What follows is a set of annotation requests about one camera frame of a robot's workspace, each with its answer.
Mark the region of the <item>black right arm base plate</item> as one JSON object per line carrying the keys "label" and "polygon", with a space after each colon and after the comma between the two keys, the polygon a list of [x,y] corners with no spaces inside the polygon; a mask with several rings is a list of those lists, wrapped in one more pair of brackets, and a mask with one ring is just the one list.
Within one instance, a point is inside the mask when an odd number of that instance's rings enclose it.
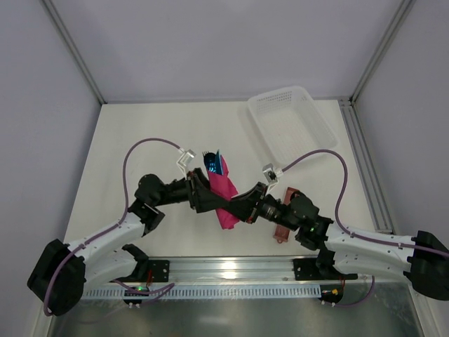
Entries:
{"label": "black right arm base plate", "polygon": [[294,258],[292,263],[295,281],[337,281],[358,279],[357,274],[342,274],[337,271],[320,271],[316,265],[316,258]]}

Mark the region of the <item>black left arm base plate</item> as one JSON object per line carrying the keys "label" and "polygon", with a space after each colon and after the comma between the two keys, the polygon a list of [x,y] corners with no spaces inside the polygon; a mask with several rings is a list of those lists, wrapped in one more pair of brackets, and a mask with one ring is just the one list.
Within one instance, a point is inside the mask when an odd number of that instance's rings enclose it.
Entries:
{"label": "black left arm base plate", "polygon": [[169,260],[147,259],[137,263],[135,269],[127,277],[119,278],[120,282],[161,283],[168,282],[170,272]]}

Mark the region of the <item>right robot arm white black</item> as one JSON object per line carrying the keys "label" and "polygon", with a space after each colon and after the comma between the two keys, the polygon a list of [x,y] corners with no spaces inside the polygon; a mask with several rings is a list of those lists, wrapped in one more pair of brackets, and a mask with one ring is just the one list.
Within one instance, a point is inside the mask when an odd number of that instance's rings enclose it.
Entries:
{"label": "right robot arm white black", "polygon": [[397,279],[423,296],[448,300],[448,249],[428,232],[414,237],[357,233],[320,216],[319,208],[301,192],[292,193],[284,204],[258,187],[232,198],[225,209],[243,222],[264,218],[294,232],[303,247],[317,251],[315,265],[323,279]]}

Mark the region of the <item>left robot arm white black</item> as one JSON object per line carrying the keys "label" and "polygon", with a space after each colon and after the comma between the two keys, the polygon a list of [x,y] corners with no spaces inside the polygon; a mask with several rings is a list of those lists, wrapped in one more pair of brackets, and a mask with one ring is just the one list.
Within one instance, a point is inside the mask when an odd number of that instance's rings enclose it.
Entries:
{"label": "left robot arm white black", "polygon": [[48,243],[27,287],[42,301],[46,316],[61,316],[81,299],[84,291],[123,277],[139,277],[148,257],[131,243],[154,231],[164,218],[158,206],[190,202],[199,212],[223,209],[238,194],[226,173],[196,168],[181,180],[165,184],[154,175],[143,176],[135,200],[126,203],[120,219],[96,233],[64,243]]}

